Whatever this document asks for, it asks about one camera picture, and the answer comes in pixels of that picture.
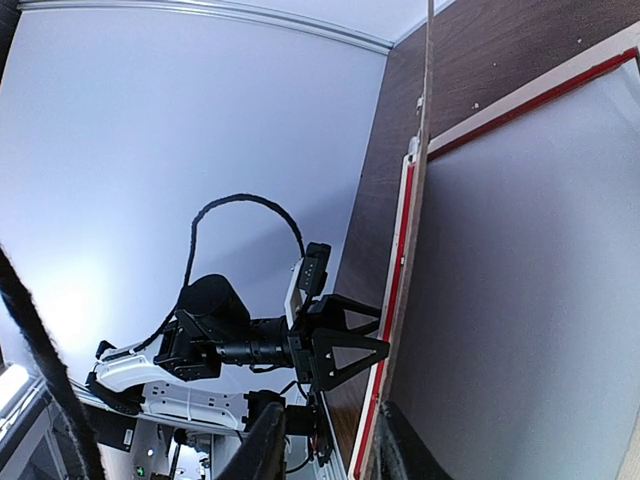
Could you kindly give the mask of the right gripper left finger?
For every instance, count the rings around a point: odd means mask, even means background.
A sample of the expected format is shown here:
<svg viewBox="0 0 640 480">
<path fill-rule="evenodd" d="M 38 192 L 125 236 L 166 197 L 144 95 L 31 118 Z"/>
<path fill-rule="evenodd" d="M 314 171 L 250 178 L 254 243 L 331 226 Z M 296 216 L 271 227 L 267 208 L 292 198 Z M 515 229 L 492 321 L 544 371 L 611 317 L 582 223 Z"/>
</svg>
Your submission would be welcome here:
<svg viewBox="0 0 640 480">
<path fill-rule="evenodd" d="M 276 402 L 267 405 L 238 451 L 216 479 L 284 479 L 285 427 L 284 407 Z"/>
</svg>

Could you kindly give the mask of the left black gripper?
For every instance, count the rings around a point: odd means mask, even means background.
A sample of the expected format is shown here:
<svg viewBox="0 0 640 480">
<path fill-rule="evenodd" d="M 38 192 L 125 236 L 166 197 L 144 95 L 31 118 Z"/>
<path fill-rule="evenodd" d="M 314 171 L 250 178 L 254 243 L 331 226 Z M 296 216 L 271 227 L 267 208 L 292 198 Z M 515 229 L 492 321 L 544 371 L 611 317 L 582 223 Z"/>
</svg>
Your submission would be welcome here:
<svg viewBox="0 0 640 480">
<path fill-rule="evenodd" d="M 294 321 L 251 320 L 248 331 L 216 344 L 225 364 L 293 368 L 297 380 L 314 391 L 330 391 L 387 358 L 390 344 L 376 333 L 382 311 L 340 294 L 312 304 Z"/>
</svg>

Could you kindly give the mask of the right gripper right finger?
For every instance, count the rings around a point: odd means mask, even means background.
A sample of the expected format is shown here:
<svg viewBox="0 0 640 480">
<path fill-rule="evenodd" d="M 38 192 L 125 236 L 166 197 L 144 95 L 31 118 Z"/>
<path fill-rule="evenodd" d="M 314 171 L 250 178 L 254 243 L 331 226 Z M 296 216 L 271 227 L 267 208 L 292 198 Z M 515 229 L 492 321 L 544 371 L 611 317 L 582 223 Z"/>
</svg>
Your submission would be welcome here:
<svg viewBox="0 0 640 480">
<path fill-rule="evenodd" d="M 380 405 L 374 452 L 375 479 L 452 480 L 393 401 Z"/>
</svg>

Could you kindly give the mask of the brown backing board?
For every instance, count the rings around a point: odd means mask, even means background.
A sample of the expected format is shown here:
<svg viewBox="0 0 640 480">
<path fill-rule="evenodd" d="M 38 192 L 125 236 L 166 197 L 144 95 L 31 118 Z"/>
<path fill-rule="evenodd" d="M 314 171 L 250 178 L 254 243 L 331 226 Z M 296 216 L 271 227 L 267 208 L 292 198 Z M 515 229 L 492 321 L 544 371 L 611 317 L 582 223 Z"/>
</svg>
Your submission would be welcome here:
<svg viewBox="0 0 640 480">
<path fill-rule="evenodd" d="M 402 327 L 407 311 L 419 236 L 422 201 L 427 173 L 433 82 L 432 33 L 435 3 L 428 1 L 425 23 L 425 63 L 421 96 L 417 102 L 420 123 L 409 141 L 402 160 L 401 188 L 398 196 L 392 254 L 385 287 L 380 338 L 389 343 L 388 357 L 371 368 L 363 411 L 358 424 L 347 477 L 370 479 L 374 468 L 375 433 L 381 424 L 382 404 L 389 397 L 393 367 L 399 354 Z"/>
</svg>

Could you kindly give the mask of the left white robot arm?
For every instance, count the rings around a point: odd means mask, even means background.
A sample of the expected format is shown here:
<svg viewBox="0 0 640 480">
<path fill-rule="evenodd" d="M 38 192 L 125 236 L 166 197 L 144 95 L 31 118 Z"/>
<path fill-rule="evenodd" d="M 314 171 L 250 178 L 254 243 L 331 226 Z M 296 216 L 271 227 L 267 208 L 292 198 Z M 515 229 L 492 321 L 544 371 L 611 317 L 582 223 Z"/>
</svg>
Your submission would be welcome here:
<svg viewBox="0 0 640 480">
<path fill-rule="evenodd" d="M 380 309 L 322 295 L 314 281 L 292 279 L 284 311 L 253 319 L 224 276 L 207 275 L 182 290 L 150 343 L 116 348 L 101 342 L 86 386 L 125 415 L 153 413 L 247 432 L 267 405 L 286 402 L 283 394 L 207 392 L 193 382 L 219 378 L 225 365 L 255 373 L 284 368 L 317 396 L 389 354 L 389 343 L 371 336 Z"/>
</svg>

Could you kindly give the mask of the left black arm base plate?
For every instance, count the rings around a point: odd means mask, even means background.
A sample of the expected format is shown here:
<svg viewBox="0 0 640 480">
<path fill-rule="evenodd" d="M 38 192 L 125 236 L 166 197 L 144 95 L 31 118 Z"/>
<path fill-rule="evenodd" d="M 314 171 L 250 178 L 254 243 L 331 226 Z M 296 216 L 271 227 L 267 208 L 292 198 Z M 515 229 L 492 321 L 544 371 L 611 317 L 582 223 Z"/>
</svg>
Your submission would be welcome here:
<svg viewBox="0 0 640 480">
<path fill-rule="evenodd" d="M 286 434 L 306 437 L 312 459 L 319 467 L 327 465 L 334 445 L 323 394 L 311 392 L 305 405 L 289 405 L 285 412 Z"/>
</svg>

